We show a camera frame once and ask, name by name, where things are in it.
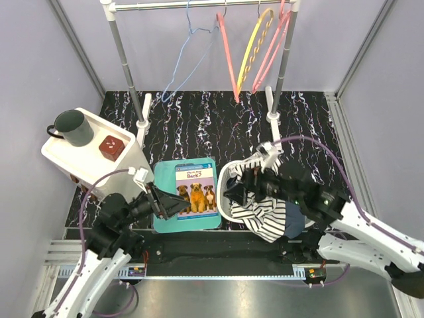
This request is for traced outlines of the striped white tank top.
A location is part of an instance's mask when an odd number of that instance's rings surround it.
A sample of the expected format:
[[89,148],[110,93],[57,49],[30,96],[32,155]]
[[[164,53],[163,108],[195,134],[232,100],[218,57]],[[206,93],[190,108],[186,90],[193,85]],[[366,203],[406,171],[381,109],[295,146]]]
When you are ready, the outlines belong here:
[[[236,161],[229,166],[230,176],[236,176],[240,181],[242,172],[248,168],[262,167],[261,158],[253,156],[243,161]],[[286,202],[282,199],[266,197],[261,202],[255,202],[254,194],[248,194],[246,205],[235,201],[230,203],[231,217],[242,221],[246,228],[267,242],[274,242],[286,231]]]

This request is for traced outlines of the navy blue tank top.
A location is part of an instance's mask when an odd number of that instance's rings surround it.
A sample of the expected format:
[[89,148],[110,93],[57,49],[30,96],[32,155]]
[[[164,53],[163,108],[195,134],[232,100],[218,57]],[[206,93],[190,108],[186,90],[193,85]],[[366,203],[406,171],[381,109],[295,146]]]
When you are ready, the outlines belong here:
[[286,231],[283,237],[295,238],[305,228],[305,216],[298,205],[286,202]]

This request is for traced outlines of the light blue wire hanger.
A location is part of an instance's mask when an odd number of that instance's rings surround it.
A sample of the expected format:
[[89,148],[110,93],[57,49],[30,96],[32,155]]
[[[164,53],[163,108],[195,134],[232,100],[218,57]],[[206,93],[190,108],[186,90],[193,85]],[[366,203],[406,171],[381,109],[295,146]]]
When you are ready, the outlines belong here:
[[185,6],[187,38],[181,46],[170,81],[162,92],[161,102],[163,103],[169,102],[196,73],[210,52],[219,31],[217,22],[211,23],[209,26],[193,25],[190,17],[190,5],[191,1],[187,1]]

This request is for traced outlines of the yellow hanger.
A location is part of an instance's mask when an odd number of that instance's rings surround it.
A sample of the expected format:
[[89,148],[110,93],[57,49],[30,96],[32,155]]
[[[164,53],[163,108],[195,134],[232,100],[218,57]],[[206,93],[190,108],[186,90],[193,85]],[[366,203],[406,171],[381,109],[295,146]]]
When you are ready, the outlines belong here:
[[240,70],[237,78],[237,89],[240,93],[242,90],[242,86],[246,81],[247,75],[250,72],[253,62],[256,59],[256,55],[258,54],[264,39],[266,38],[268,31],[274,22],[274,10],[271,8],[267,8],[262,11],[256,24],[253,28],[253,31],[250,35],[248,44],[246,46],[246,50],[244,52],[244,56],[240,65]]

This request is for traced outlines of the pink plastic hanger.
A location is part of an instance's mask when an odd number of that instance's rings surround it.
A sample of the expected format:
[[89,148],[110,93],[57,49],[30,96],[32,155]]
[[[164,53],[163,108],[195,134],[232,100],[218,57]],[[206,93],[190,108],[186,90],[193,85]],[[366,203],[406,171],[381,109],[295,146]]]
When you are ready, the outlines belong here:
[[259,71],[252,84],[252,93],[256,93],[264,82],[264,80],[266,79],[266,76],[270,71],[272,64],[274,63],[274,60],[276,59],[278,50],[280,49],[280,46],[282,45],[282,42],[286,37],[292,12],[286,11],[284,9],[284,3],[285,1],[281,1],[280,3],[278,27],[272,37],[270,45],[260,65]]

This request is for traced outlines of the coral pink hanger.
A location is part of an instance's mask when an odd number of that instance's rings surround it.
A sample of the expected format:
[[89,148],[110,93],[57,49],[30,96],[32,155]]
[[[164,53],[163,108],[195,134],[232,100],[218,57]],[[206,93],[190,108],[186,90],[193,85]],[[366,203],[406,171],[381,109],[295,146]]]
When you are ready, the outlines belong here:
[[232,59],[231,59],[231,52],[230,52],[230,48],[229,48],[229,42],[228,42],[228,38],[227,38],[227,32],[226,32],[226,28],[225,28],[225,15],[227,13],[227,1],[224,1],[224,13],[217,13],[217,22],[219,25],[219,29],[221,31],[221,36],[223,39],[223,46],[224,46],[224,50],[225,50],[225,58],[227,61],[227,67],[228,67],[228,71],[229,71],[229,77],[230,77],[230,81],[231,81],[231,85],[232,85],[232,89],[233,89],[233,94],[234,94],[234,99],[236,103],[240,103],[240,99],[239,99],[239,91],[237,89],[237,83],[235,81],[235,75],[234,75],[234,70],[233,70],[233,63],[232,63]]

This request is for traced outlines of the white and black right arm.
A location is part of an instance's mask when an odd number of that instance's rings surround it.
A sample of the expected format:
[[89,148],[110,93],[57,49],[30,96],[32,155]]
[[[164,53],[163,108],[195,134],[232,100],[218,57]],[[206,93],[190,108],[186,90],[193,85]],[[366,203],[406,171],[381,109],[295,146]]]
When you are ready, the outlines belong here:
[[246,207],[252,199],[271,197],[298,205],[308,219],[355,237],[341,243],[329,234],[313,233],[301,245],[304,260],[353,264],[386,278],[411,297],[423,298],[423,241],[369,215],[343,193],[314,182],[307,170],[287,164],[282,169],[275,172],[252,162],[229,163],[218,179],[217,202]]

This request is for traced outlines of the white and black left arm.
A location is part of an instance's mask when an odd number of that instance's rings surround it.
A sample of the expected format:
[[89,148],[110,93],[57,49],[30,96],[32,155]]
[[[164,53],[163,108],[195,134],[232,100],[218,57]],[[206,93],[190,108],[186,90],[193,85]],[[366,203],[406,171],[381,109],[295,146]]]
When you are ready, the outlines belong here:
[[33,317],[89,317],[119,270],[142,257],[144,238],[130,225],[150,215],[169,219],[188,206],[188,201],[152,182],[131,202],[120,193],[108,195],[92,229],[81,234],[81,256],[65,286]]

